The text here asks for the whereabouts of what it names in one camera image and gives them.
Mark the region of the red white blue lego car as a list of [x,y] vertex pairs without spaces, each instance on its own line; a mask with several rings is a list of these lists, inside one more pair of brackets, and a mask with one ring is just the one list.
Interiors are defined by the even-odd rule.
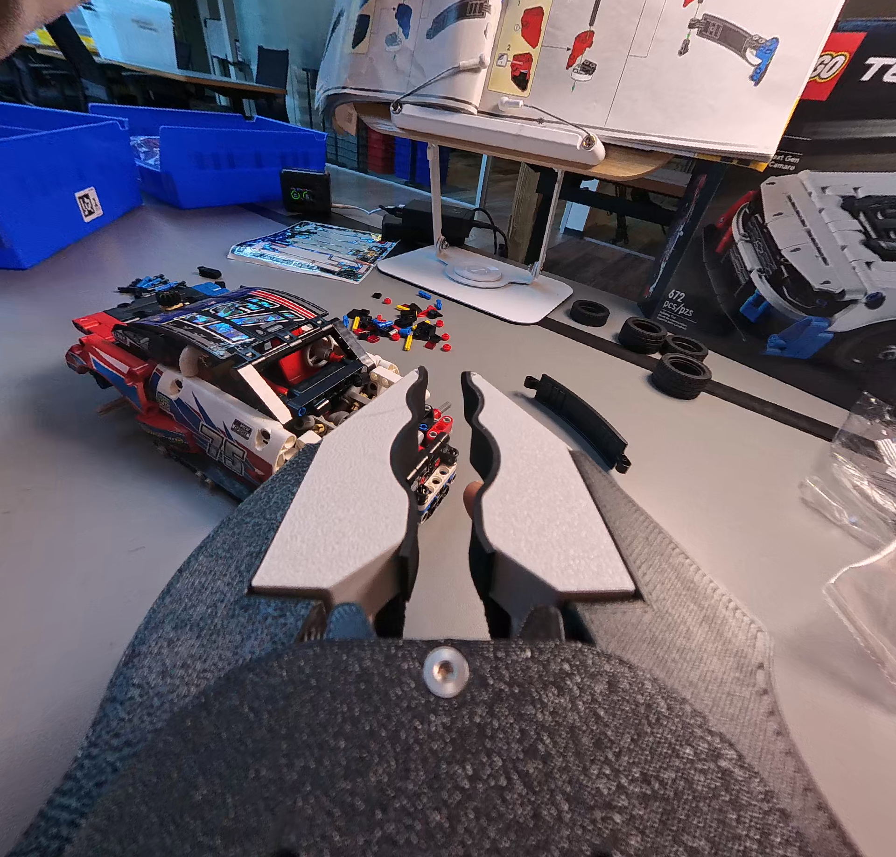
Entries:
[[74,318],[65,362],[115,388],[160,452],[238,502],[402,378],[342,318],[287,291],[183,296]]

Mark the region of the black curved lego panel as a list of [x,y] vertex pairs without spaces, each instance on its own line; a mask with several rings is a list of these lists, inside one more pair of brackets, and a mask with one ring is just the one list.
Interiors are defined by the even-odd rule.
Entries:
[[627,440],[589,403],[546,374],[527,376],[523,385],[534,392],[537,403],[576,431],[613,470],[621,474],[630,470]]

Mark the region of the pile of small colourful lego pieces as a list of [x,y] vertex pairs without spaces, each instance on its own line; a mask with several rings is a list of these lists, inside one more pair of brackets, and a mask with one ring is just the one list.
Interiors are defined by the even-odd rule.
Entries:
[[368,345],[380,342],[400,344],[403,351],[409,351],[413,344],[421,344],[427,350],[451,351],[451,335],[445,328],[443,300],[419,291],[421,301],[394,302],[382,298],[383,310],[375,313],[369,309],[353,309],[342,317],[342,324],[350,334]]

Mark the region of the white book stand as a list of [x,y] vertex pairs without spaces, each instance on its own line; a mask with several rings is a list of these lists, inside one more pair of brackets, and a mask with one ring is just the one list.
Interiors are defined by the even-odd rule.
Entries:
[[[377,269],[391,278],[518,325],[547,317],[572,294],[560,281],[541,277],[550,229],[567,171],[591,177],[614,163],[607,154],[659,152],[687,155],[693,146],[676,135],[575,127],[519,98],[502,94],[496,114],[465,114],[413,104],[414,90],[397,98],[389,111],[398,129],[427,143],[433,243],[381,259]],[[490,157],[517,154],[555,173],[547,202],[546,232],[532,266],[487,258],[449,244],[443,230],[440,147],[478,146]]]

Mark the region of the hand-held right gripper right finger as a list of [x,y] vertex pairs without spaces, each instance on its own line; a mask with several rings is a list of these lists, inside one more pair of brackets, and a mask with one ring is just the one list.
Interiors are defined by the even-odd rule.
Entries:
[[489,624],[538,607],[624,601],[637,586],[577,464],[587,456],[476,372],[462,373],[469,459],[469,569]]

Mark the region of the clear plastic bag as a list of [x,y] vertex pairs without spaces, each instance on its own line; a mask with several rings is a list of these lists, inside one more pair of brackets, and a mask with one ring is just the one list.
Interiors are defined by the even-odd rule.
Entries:
[[804,504],[873,551],[895,538],[895,410],[862,393],[813,474]]
[[837,572],[823,594],[851,634],[895,683],[895,543]]

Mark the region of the pile of blue black lego pieces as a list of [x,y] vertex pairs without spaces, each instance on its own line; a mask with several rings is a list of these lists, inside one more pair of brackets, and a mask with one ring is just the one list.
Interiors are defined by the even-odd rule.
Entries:
[[155,297],[162,293],[180,293],[184,295],[183,301],[189,302],[229,292],[221,278],[220,270],[199,265],[196,267],[196,274],[202,279],[201,282],[196,284],[189,284],[186,281],[173,281],[163,274],[137,277],[128,284],[119,286],[118,293],[126,294],[136,299]]

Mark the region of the white storage box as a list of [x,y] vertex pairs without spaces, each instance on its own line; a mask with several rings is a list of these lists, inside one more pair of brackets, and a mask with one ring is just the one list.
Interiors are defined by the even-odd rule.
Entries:
[[161,0],[90,0],[69,12],[99,56],[141,67],[176,70],[172,9]]

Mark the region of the black lego set box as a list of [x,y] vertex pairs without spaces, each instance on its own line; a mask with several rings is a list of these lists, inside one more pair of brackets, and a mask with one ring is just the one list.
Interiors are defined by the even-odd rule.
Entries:
[[849,409],[894,403],[895,22],[838,22],[762,171],[725,170],[640,307]]

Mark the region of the black device with green display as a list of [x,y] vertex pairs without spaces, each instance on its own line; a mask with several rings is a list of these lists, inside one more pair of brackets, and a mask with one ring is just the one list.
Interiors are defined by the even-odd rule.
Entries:
[[284,168],[279,178],[286,214],[323,217],[331,213],[330,172]]

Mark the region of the lego instruction booklet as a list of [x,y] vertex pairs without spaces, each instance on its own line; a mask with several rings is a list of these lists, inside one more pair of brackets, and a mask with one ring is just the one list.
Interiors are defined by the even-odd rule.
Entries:
[[767,162],[846,0],[336,0],[316,104],[590,166]]

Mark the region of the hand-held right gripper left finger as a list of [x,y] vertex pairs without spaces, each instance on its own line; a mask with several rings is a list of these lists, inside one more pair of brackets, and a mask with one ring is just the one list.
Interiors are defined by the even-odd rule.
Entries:
[[251,582],[374,615],[409,601],[419,566],[419,461],[425,367],[410,371],[326,435]]

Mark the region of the shiny sticker sheet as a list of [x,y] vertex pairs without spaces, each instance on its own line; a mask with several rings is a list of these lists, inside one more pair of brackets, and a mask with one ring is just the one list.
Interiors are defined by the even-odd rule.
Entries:
[[379,233],[300,222],[230,247],[228,258],[327,279],[362,282],[397,247]]

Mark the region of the blue plastic bin with tag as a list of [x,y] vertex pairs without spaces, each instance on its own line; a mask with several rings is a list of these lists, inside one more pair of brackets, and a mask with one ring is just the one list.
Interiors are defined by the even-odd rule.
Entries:
[[124,119],[2,102],[2,269],[34,267],[140,205]]

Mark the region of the black chair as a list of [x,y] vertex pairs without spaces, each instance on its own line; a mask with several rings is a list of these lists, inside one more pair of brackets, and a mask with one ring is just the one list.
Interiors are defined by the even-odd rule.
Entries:
[[259,45],[256,50],[254,82],[258,85],[287,89],[289,54],[287,49],[270,49]]

